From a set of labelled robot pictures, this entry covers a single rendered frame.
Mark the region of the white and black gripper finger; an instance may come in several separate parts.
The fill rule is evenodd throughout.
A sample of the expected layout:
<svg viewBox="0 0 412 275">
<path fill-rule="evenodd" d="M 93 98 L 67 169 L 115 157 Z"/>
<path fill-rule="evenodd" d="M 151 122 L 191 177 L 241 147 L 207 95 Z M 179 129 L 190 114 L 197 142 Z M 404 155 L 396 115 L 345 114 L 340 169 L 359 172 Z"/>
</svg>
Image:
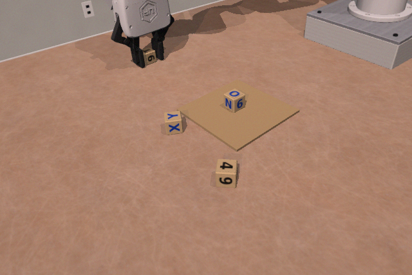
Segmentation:
<svg viewBox="0 0 412 275">
<path fill-rule="evenodd" d="M 152 49 L 156 53 L 156 58 L 164 60 L 164 46 L 163 41 L 165 40 L 165 34 L 167 33 L 169 27 L 173 24 L 174 18 L 171 15 L 171 23 L 161 30 L 152 32 L 153 38 L 151 38 Z"/>
<path fill-rule="evenodd" d="M 112 36 L 111 36 L 111 40 L 115 41 L 116 43 L 124 44 L 130 47 L 133 62 L 137 64 L 139 67 L 144 68 L 145 67 L 144 54 L 143 54 L 142 49 L 140 49 L 140 37 L 130 38 L 127 36 L 127 38 L 125 38 L 125 37 L 122 37 L 122 32 L 123 32 L 123 29 L 120 25 L 120 18 L 118 16 Z"/>
</svg>

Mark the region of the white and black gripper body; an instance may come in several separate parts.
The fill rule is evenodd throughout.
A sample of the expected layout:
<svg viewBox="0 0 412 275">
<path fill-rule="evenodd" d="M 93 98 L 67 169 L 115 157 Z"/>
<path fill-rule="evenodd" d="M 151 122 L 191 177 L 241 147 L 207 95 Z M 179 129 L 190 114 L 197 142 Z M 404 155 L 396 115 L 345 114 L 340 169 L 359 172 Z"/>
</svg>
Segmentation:
<svg viewBox="0 0 412 275">
<path fill-rule="evenodd" d="M 120 25 L 126 36 L 137 38 L 171 23 L 168 0 L 112 0 L 115 23 Z"/>
</svg>

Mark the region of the tan flat square mat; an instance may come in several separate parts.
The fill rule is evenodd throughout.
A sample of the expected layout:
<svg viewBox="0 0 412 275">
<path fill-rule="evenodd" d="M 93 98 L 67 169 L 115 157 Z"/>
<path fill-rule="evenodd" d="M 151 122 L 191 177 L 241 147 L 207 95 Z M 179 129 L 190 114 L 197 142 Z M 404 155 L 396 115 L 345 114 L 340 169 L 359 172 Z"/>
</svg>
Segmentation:
<svg viewBox="0 0 412 275">
<path fill-rule="evenodd" d="M 245 107 L 235 113 L 224 107 L 223 98 L 233 89 L 245 94 Z M 177 111 L 236 152 L 299 113 L 299 109 L 238 79 Z"/>
</svg>

